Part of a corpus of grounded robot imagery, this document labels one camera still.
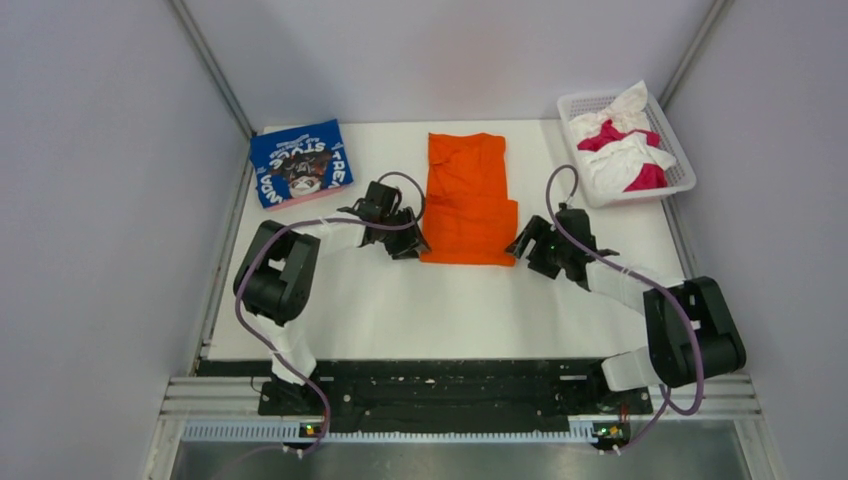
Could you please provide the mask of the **orange t-shirt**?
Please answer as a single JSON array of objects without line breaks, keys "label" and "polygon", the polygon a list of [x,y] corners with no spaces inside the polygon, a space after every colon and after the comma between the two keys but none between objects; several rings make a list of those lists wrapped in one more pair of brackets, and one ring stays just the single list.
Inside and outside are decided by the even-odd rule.
[{"label": "orange t-shirt", "polygon": [[509,198],[506,139],[428,135],[423,263],[512,267],[518,203]]}]

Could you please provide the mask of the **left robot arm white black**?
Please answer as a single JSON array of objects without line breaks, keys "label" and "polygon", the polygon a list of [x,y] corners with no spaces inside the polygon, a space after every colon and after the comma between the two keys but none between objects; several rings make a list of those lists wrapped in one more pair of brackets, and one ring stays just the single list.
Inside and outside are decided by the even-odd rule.
[{"label": "left robot arm white black", "polygon": [[415,259],[430,250],[420,227],[425,211],[404,205],[398,188],[373,181],[363,197],[328,217],[290,225],[265,220],[257,227],[233,280],[234,311],[268,348],[272,376],[284,384],[283,401],[295,412],[314,410],[321,397],[311,378],[317,360],[298,324],[319,261],[374,244],[393,260]]}]

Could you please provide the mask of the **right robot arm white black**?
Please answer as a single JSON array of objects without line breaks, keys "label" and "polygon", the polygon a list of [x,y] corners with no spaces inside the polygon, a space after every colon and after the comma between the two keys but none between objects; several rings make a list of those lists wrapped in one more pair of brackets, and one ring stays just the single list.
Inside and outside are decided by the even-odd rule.
[{"label": "right robot arm white black", "polygon": [[588,214],[562,205],[549,222],[535,215],[507,253],[531,270],[565,277],[641,315],[647,344],[602,360],[586,385],[589,404],[612,412],[627,391],[663,384],[677,388],[729,374],[747,363],[747,351],[717,281],[662,275],[600,249]]}]

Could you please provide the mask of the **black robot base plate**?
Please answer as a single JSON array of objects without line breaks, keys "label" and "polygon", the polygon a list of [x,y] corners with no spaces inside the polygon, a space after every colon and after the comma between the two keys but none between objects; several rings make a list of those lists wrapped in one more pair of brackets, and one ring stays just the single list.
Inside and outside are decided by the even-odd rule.
[{"label": "black robot base plate", "polygon": [[313,386],[284,385],[268,360],[203,360],[200,377],[262,377],[258,412],[303,419],[298,435],[565,433],[581,415],[651,414],[647,388],[604,391],[598,358],[320,360]]}]

